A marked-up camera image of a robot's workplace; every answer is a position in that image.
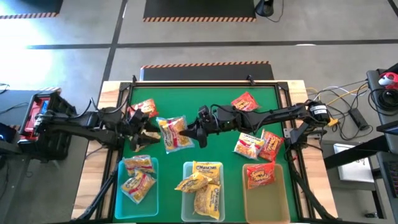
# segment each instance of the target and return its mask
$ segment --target clear plastic bin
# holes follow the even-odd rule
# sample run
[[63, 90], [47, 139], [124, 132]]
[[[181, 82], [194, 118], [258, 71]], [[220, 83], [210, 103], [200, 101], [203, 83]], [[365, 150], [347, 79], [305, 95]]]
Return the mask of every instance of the clear plastic bin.
[[152, 164], [155, 174], [150, 174], [156, 179], [156, 183], [149, 189], [147, 195], [139, 204], [134, 203], [127, 195], [125, 195], [121, 186], [130, 178], [124, 166], [123, 160], [119, 162], [118, 170], [118, 189], [116, 191], [116, 208], [114, 216], [117, 219], [152, 217], [159, 212], [159, 163], [156, 158], [152, 157]]
[[[185, 179], [192, 175], [193, 162], [186, 162], [183, 165], [182, 178]], [[195, 193], [185, 193], [182, 192], [182, 208], [181, 208], [181, 219], [184, 222], [222, 222], [225, 219], [225, 203], [224, 203], [224, 169], [221, 164], [220, 167], [220, 182], [221, 182], [221, 192], [220, 192], [220, 205], [218, 209], [220, 210], [220, 219], [216, 220], [206, 215], [199, 215], [194, 213], [193, 201], [195, 200]]]
[[275, 164], [275, 182], [248, 190], [247, 167], [243, 165], [243, 201], [246, 221], [250, 224], [290, 223], [284, 173], [282, 166]]

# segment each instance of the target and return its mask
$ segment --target green mat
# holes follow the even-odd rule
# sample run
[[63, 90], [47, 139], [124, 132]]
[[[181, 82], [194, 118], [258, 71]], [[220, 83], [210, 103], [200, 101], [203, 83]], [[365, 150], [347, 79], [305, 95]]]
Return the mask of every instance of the green mat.
[[[277, 98], [273, 87], [231, 87], [231, 88], [135, 88], [132, 95], [132, 104], [149, 98], [156, 103], [159, 116], [173, 118], [185, 115], [187, 123], [191, 123], [197, 117], [199, 107], [211, 104], [229, 105], [235, 98], [245, 91], [255, 97], [260, 104], [259, 111], [277, 109]], [[279, 136], [283, 136], [280, 123], [264, 126], [266, 130]], [[231, 131], [221, 133], [219, 136], [208, 136], [208, 145], [200, 149], [195, 141], [196, 147], [182, 149], [177, 152], [166, 154], [163, 139], [161, 143], [144, 148], [141, 152], [132, 152], [128, 143], [124, 145], [123, 156], [132, 157], [139, 154], [148, 154], [156, 157], [159, 161], [159, 170], [162, 175], [159, 178], [159, 214], [154, 217], [133, 218], [118, 220], [114, 222], [182, 222], [181, 220], [181, 191], [174, 190], [182, 180], [183, 164], [187, 161], [209, 161], [222, 162], [224, 165], [224, 189], [225, 189], [225, 222], [245, 222], [242, 166], [243, 164], [265, 163], [264, 159], [258, 161], [247, 159], [233, 152], [239, 132]], [[277, 163], [281, 164], [284, 170], [285, 186], [291, 221], [297, 221], [292, 183], [290, 180], [289, 166], [284, 160], [285, 149], [282, 147]]]

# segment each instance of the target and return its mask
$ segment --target concrete floor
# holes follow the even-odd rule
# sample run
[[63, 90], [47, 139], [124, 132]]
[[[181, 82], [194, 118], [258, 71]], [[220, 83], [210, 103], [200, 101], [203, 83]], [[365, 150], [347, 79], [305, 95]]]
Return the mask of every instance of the concrete floor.
[[[288, 43], [287, 46], [267, 47], [130, 48], [116, 49], [113, 63], [108, 64], [108, 68], [112, 65], [108, 73], [105, 67], [109, 48], [124, 1], [64, 0], [56, 18], [0, 20], [0, 81], [9, 83], [12, 88], [60, 86], [63, 97], [82, 111], [90, 97], [98, 98], [104, 75], [109, 80], [130, 80], [133, 74], [139, 74], [142, 65], [269, 60], [275, 79], [305, 80], [307, 87], [320, 90], [330, 85], [364, 80], [367, 70], [387, 68], [398, 58], [398, 44], [382, 42], [369, 45], [294, 46]], [[145, 0], [128, 1], [126, 10], [122, 9], [124, 19], [119, 43], [398, 39], [398, 17], [386, 0], [285, 0], [284, 15], [277, 24], [264, 18], [258, 18], [252, 24], [144, 24], [141, 22], [144, 3]], [[279, 13], [280, 0], [277, 0], [274, 17]], [[89, 44], [103, 45], [98, 45], [100, 49], [88, 49], [95, 47]], [[27, 46], [43, 48], [38, 45], [44, 45], [47, 50], [25, 49]], [[331, 100], [333, 96], [325, 94], [323, 99]], [[349, 96], [347, 100], [352, 101], [353, 97]], [[346, 109], [340, 102], [335, 106]], [[366, 97], [359, 99], [359, 109], [369, 124], [379, 125], [377, 114], [369, 110]], [[355, 130], [354, 124], [348, 122], [346, 133]], [[374, 131], [357, 141], [378, 135]], [[329, 132], [325, 139], [338, 141], [340, 137]], [[17, 203], [11, 208], [9, 223], [50, 223], [70, 219], [86, 145], [86, 140], [75, 138], [70, 155], [60, 163], [59, 170], [51, 164], [31, 163], [29, 170], [34, 175], [24, 180]], [[374, 210], [370, 192], [348, 193], [334, 189], [333, 196], [339, 216], [344, 220], [364, 221], [362, 213]], [[393, 223], [391, 217], [365, 221]]]

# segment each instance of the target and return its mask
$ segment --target snack package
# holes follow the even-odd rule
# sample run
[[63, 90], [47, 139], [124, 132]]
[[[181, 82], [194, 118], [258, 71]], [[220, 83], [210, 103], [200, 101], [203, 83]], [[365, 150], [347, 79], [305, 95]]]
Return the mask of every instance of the snack package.
[[264, 146], [264, 142], [265, 141], [263, 139], [241, 133], [235, 145], [234, 152], [249, 159], [257, 159], [257, 155]]
[[220, 184], [220, 167], [219, 162], [197, 162], [193, 161], [192, 172], [199, 172], [211, 178], [209, 184]]
[[271, 184], [275, 181], [275, 162], [248, 166], [248, 189]]
[[133, 156], [129, 159], [123, 157], [123, 162], [130, 177], [134, 175], [135, 170], [155, 172], [152, 160], [148, 155]]
[[274, 162], [284, 139], [274, 133], [265, 131], [264, 129], [261, 133], [261, 139], [265, 140], [265, 144], [262, 147], [259, 156], [263, 159]]
[[130, 116], [133, 116], [134, 112], [138, 109], [141, 109], [144, 114], [148, 114], [149, 118], [153, 118], [159, 114], [159, 112], [156, 110], [155, 101], [153, 99], [148, 99], [141, 103], [131, 105], [127, 108], [127, 111], [129, 112]]
[[167, 154], [180, 149], [195, 147], [190, 138], [179, 135], [180, 131], [187, 129], [185, 116], [170, 119], [158, 117], [156, 121], [159, 124]]
[[208, 215], [215, 219], [220, 219], [220, 190], [221, 187], [209, 184], [197, 190], [193, 207], [199, 215]]
[[135, 176], [122, 184], [121, 189], [133, 202], [140, 203], [155, 184], [156, 180], [141, 170], [136, 170]]
[[199, 172], [195, 172], [191, 176], [183, 179], [174, 190], [192, 193], [206, 186], [209, 181], [211, 181], [210, 177], [207, 177]]
[[252, 111], [259, 107], [259, 104], [249, 92], [243, 93], [240, 97], [232, 101], [231, 104], [243, 111]]

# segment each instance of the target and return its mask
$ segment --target wooden table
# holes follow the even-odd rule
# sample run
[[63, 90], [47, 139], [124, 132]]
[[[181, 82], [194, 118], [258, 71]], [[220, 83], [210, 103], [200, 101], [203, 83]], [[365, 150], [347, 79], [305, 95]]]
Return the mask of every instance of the wooden table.
[[[303, 103], [308, 99], [307, 92], [305, 90], [305, 85], [303, 80], [278, 80], [278, 81], [266, 81], [266, 82], [287, 82], [289, 85], [289, 93], [292, 104]], [[99, 107], [116, 106], [119, 86], [121, 82], [104, 82], [101, 90], [101, 95], [99, 98]], [[283, 106], [287, 106], [285, 101], [284, 93], [281, 95]], [[301, 124], [301, 121], [296, 121], [297, 126]], [[308, 143], [315, 146], [319, 146], [317, 140], [308, 140]], [[96, 141], [91, 141], [88, 145], [87, 154], [99, 148], [100, 144]], [[315, 148], [307, 147], [302, 150], [303, 158], [305, 162], [305, 168], [307, 171], [308, 182], [311, 191], [314, 193], [319, 202], [326, 208], [326, 210], [337, 217], [337, 211], [335, 207], [335, 202], [333, 200], [333, 195], [331, 192], [328, 176], [326, 173], [325, 165], [323, 163], [322, 153]], [[103, 178], [104, 165], [106, 160], [107, 150], [100, 150], [97, 153], [92, 154], [84, 163], [83, 171], [81, 173], [80, 183], [78, 186], [78, 192], [76, 195], [75, 204], [73, 206], [72, 218], [79, 217], [90, 205], [90, 203], [95, 198], [101, 187], [101, 181]], [[116, 162], [116, 156], [113, 156], [114, 161], [111, 165], [112, 169]], [[300, 192], [301, 204], [303, 209], [303, 216], [309, 217], [307, 204], [305, 196], [302, 193], [300, 187], [298, 187]], [[106, 194], [105, 203], [103, 207], [102, 217], [107, 217], [109, 209], [109, 199], [110, 190]]]

